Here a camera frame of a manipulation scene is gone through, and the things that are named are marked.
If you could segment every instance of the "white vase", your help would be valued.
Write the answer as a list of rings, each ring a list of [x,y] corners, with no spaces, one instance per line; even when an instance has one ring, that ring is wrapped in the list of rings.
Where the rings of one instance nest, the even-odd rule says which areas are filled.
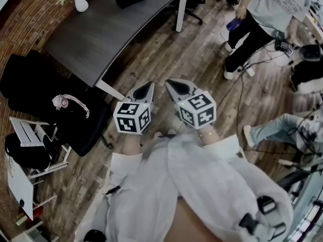
[[[89,4],[86,0],[74,0],[76,10],[79,12],[84,12],[86,9],[88,9]]]

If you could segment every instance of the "blue bottle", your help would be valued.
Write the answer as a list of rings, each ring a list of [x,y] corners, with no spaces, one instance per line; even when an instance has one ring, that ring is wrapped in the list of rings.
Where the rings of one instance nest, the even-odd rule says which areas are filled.
[[[227,24],[228,31],[233,31],[238,28],[243,20],[239,20],[238,18],[234,18],[230,23]]]

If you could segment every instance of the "white t-shirt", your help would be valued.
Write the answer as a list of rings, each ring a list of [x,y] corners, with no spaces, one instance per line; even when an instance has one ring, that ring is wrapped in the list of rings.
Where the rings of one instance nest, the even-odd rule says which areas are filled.
[[[248,11],[274,37],[276,30],[286,32],[292,17],[303,22],[310,4],[310,0],[251,0]]]

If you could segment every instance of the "dark gray table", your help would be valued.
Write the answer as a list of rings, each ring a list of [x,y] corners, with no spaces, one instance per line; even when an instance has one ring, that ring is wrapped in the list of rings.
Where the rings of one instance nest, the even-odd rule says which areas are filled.
[[[119,8],[115,0],[87,0],[89,8],[73,11],[45,44],[45,50],[91,87],[123,100],[102,80],[109,66],[134,36],[173,0],[145,0]],[[180,0],[176,31],[183,24],[186,0]]]

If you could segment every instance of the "qr code cube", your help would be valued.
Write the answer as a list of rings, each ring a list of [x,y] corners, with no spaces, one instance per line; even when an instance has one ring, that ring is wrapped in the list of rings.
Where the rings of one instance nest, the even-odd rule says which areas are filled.
[[[195,129],[217,119],[217,104],[207,91],[178,102],[176,108],[181,120]]]
[[[141,134],[151,122],[150,104],[118,102],[113,117],[119,133]]]

